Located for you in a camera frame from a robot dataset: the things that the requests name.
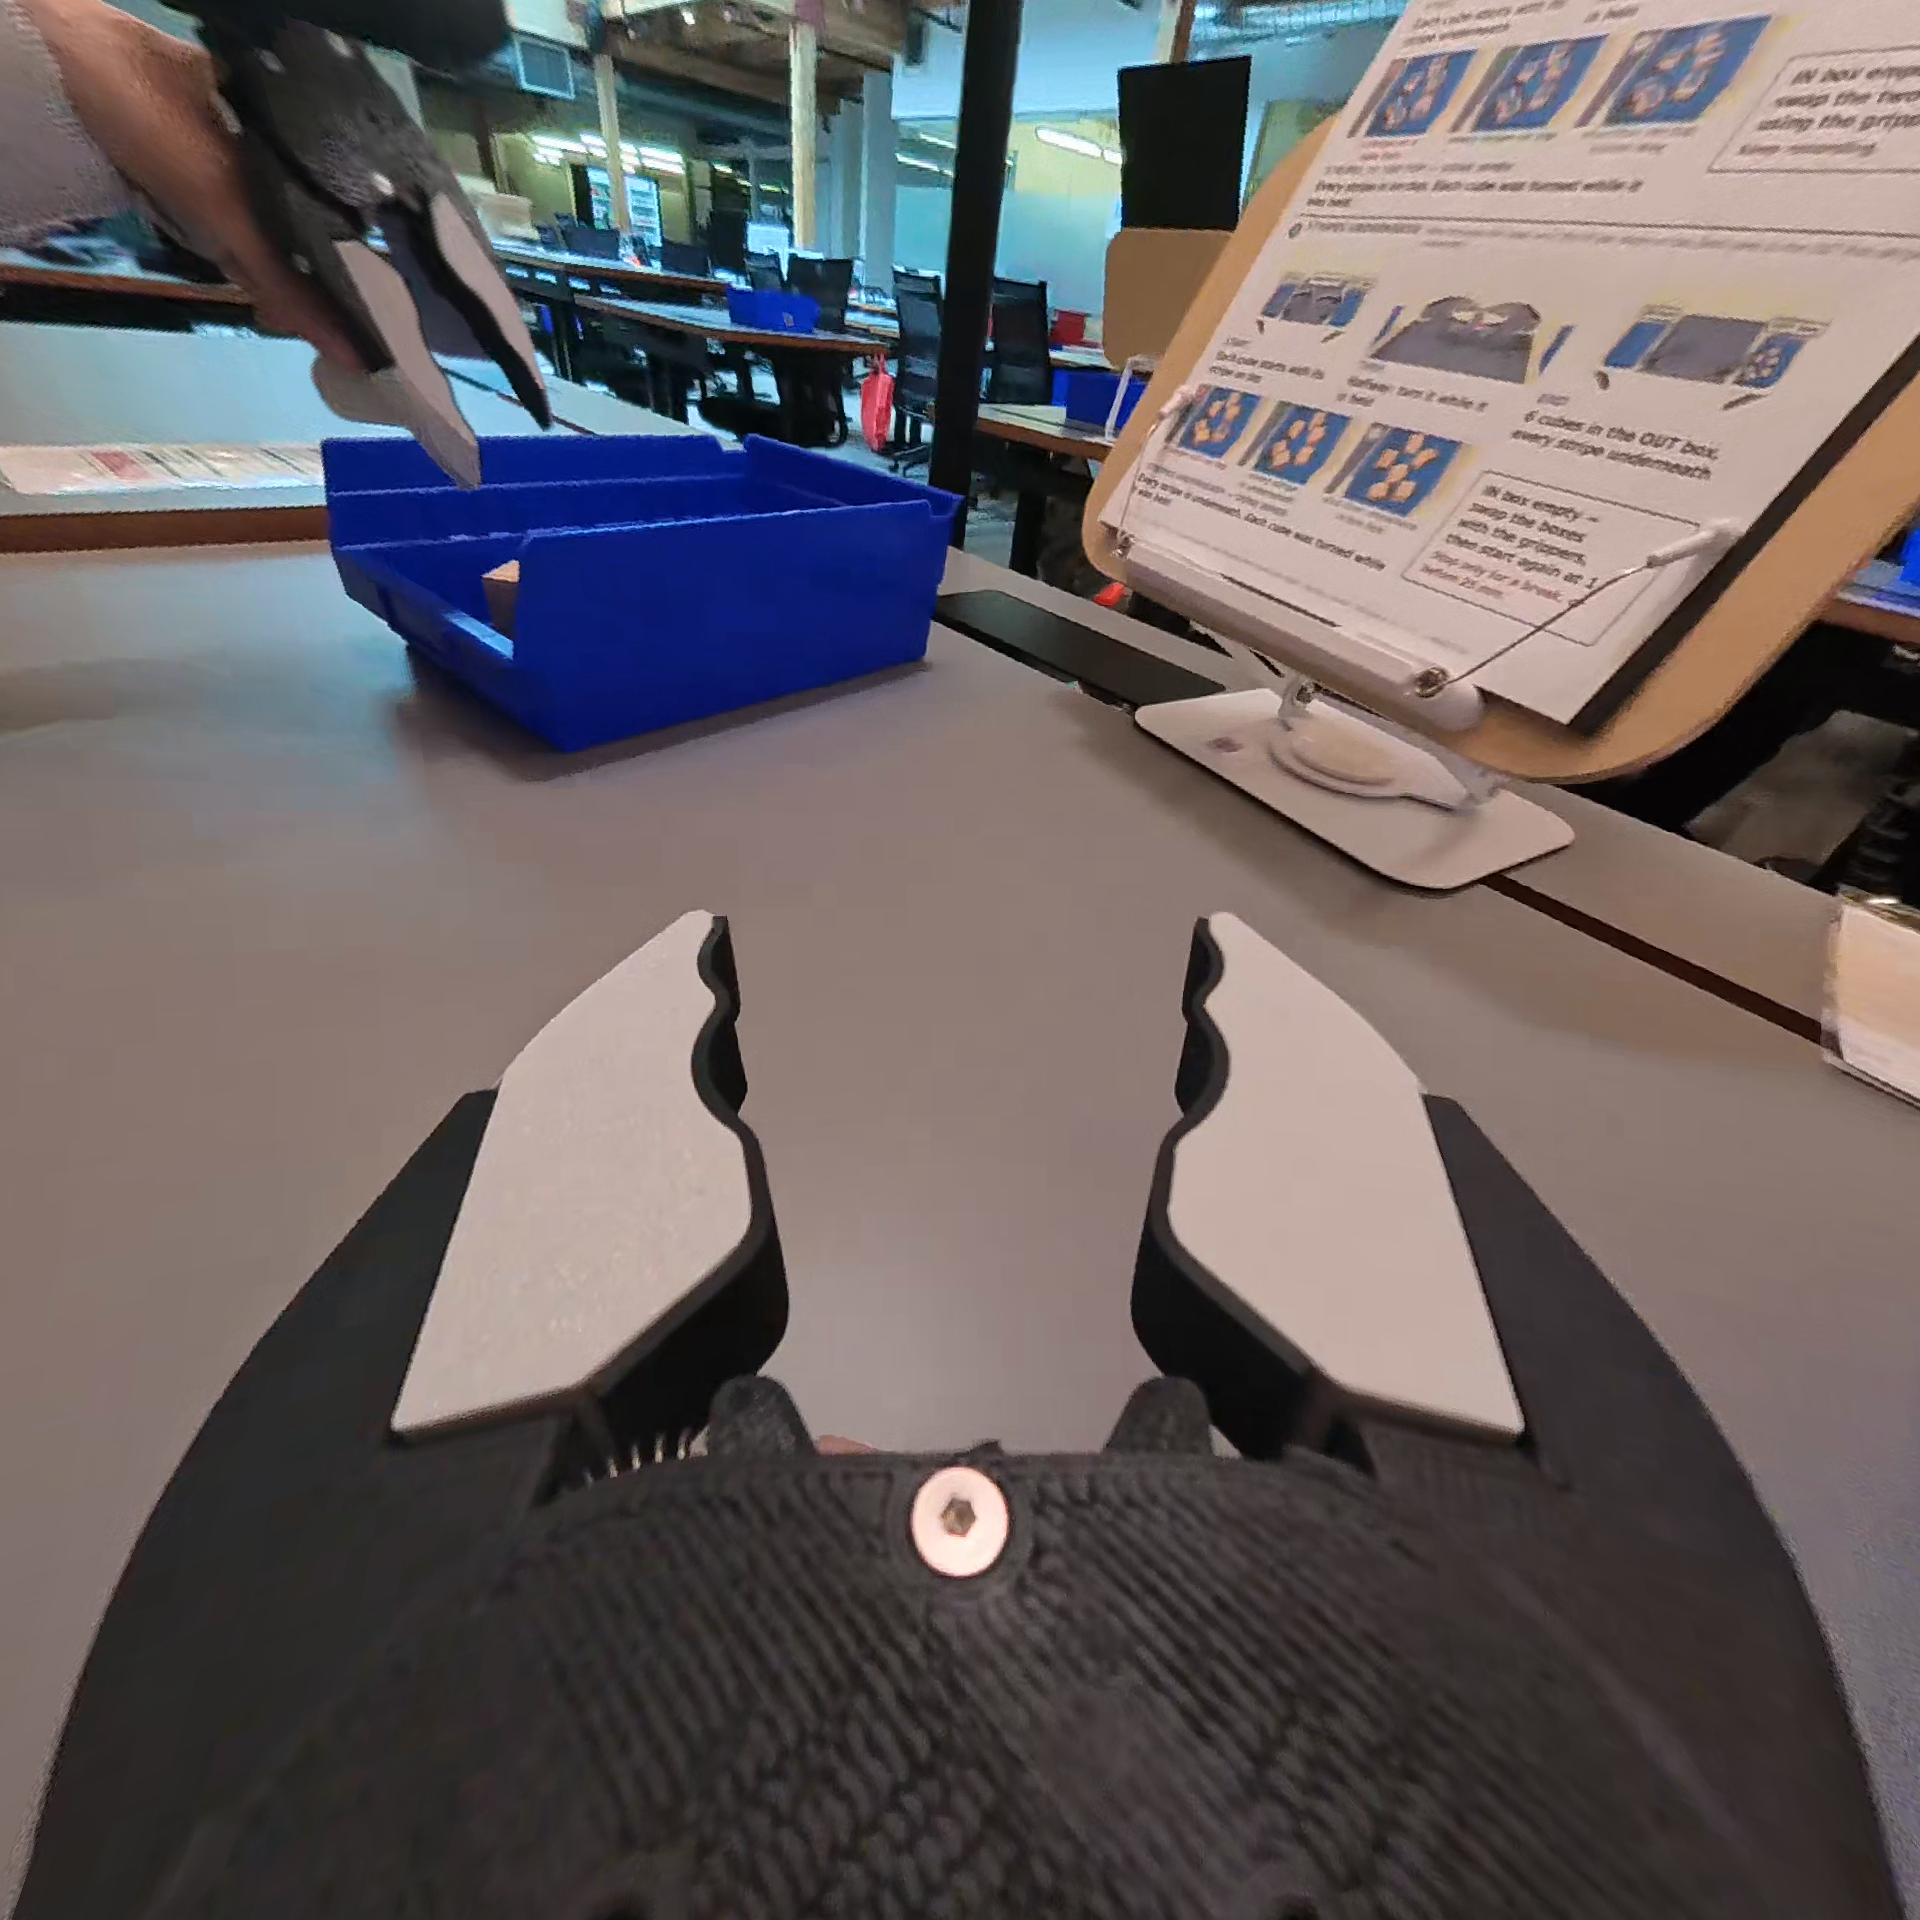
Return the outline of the laminated instruction sheet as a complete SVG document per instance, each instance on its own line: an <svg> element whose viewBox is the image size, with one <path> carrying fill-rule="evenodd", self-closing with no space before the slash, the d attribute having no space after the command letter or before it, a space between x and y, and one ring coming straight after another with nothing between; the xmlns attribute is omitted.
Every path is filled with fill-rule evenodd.
<svg viewBox="0 0 1920 1920"><path fill-rule="evenodd" d="M1886 896L1837 898L1823 1049L1857 1081L1919 1106L1919 910Z"/></svg>

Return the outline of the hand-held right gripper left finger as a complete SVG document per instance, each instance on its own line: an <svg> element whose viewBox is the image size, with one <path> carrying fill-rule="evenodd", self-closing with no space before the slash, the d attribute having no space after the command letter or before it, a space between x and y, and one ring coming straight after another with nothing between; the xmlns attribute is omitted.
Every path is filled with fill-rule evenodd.
<svg viewBox="0 0 1920 1920"><path fill-rule="evenodd" d="M437 1445L560 1426L560 1484L704 1457L787 1332L730 918L691 910L501 1074L392 1411Z"/></svg>

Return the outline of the instruction board on stand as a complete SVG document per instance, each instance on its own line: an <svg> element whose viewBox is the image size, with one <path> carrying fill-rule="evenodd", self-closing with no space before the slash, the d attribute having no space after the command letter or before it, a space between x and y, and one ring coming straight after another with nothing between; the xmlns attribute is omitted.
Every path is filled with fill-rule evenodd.
<svg viewBox="0 0 1920 1920"><path fill-rule="evenodd" d="M1085 514L1085 546L1107 577L1184 616L1227 651L1230 688L1155 705L1142 732L1227 779L1285 820L1409 890L1453 893L1573 844L1573 828L1526 801L1521 781L1589 784L1673 757L1752 692L1819 621L1837 592L1917 514L1917 376L1874 403L1857 442L1815 465L1811 491L1765 532L1734 546L1731 582L1595 733L1555 728L1489 702L1463 732L1398 707L1375 666L1337 651L1330 625L1177 563L1122 531L1142 459L1194 393L1203 350L1259 249L1304 198L1336 121L1321 123L1254 195L1230 245L1192 304L1131 420L1111 448ZM1245 739L1237 757L1209 737Z"/></svg>

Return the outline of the black steel column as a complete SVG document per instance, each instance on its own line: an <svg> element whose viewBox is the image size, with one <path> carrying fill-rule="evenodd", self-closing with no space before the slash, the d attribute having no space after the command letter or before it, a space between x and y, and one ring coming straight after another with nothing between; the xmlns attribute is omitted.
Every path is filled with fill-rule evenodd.
<svg viewBox="0 0 1920 1920"><path fill-rule="evenodd" d="M971 490L975 433L993 321L1007 150L1015 116L1023 3L971 3L958 93L945 321L931 411L929 482Z"/></svg>

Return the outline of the wooden book stand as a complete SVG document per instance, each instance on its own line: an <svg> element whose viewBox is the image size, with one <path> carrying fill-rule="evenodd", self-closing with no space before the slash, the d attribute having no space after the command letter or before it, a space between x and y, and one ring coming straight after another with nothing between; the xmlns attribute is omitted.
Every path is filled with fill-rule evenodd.
<svg viewBox="0 0 1920 1920"><path fill-rule="evenodd" d="M1109 243L1101 350L1120 372L1157 365L1232 240L1232 229L1122 226Z"/></svg>

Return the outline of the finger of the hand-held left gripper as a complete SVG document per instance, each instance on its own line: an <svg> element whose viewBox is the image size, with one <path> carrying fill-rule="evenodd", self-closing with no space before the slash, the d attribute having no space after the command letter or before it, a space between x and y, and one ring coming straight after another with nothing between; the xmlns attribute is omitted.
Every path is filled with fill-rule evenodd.
<svg viewBox="0 0 1920 1920"><path fill-rule="evenodd" d="M557 419L534 332L467 193L434 186L385 198L375 224L416 301L429 350L491 363L535 425L551 429Z"/></svg>
<svg viewBox="0 0 1920 1920"><path fill-rule="evenodd" d="M405 277L366 243L333 243L333 253L339 266L325 286L343 310L366 325L375 346L360 347L368 362L368 371L360 376L317 360L312 377L327 409L343 420L405 429L448 481L459 490L478 490L478 436L453 398L441 363L429 350Z"/></svg>

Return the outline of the black office chair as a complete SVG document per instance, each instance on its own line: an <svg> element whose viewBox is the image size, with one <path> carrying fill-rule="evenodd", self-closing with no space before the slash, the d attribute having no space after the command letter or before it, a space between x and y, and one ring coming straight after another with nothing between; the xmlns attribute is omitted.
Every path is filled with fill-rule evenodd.
<svg viewBox="0 0 1920 1920"><path fill-rule="evenodd" d="M1049 404L1049 291L1043 282L998 277L993 283L993 325L985 403Z"/></svg>

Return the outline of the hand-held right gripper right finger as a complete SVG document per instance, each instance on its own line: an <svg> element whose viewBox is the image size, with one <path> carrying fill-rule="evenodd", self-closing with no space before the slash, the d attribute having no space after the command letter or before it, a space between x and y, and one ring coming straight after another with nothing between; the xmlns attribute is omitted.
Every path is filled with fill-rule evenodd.
<svg viewBox="0 0 1920 1920"><path fill-rule="evenodd" d="M1510 1453L1528 1414L1423 1080L1246 918L1192 929L1175 1122L1131 1283L1232 1457Z"/></svg>

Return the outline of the black display panel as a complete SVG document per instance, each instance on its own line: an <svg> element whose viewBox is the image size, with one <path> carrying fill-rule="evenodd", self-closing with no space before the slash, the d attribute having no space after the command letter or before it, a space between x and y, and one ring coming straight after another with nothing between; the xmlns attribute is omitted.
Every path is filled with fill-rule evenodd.
<svg viewBox="0 0 1920 1920"><path fill-rule="evenodd" d="M1241 214L1249 56L1119 73L1120 226L1230 234Z"/></svg>

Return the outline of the person's left forearm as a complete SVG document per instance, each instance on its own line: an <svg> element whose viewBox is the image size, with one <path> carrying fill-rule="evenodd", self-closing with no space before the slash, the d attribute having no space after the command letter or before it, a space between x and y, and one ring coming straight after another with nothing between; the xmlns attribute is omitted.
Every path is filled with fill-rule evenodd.
<svg viewBox="0 0 1920 1920"><path fill-rule="evenodd" d="M109 219L137 204L134 186L86 130L56 53L31 11L2 4L2 245Z"/></svg>

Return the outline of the printed instruction poster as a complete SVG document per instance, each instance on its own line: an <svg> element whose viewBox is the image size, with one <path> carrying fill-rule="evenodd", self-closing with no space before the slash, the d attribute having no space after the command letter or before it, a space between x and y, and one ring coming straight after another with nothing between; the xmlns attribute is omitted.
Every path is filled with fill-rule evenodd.
<svg viewBox="0 0 1920 1920"><path fill-rule="evenodd" d="M1598 725L1917 382L1919 4L1407 4L1103 525Z"/></svg>

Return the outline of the person's left hand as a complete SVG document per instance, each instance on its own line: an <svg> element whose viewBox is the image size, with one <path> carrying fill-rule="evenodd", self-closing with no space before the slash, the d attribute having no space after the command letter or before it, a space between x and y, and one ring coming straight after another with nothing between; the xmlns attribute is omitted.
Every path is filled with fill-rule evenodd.
<svg viewBox="0 0 1920 1920"><path fill-rule="evenodd" d="M209 56L98 3L29 3L86 130L181 248L246 291L274 332L309 340L339 371L366 360L255 214Z"/></svg>

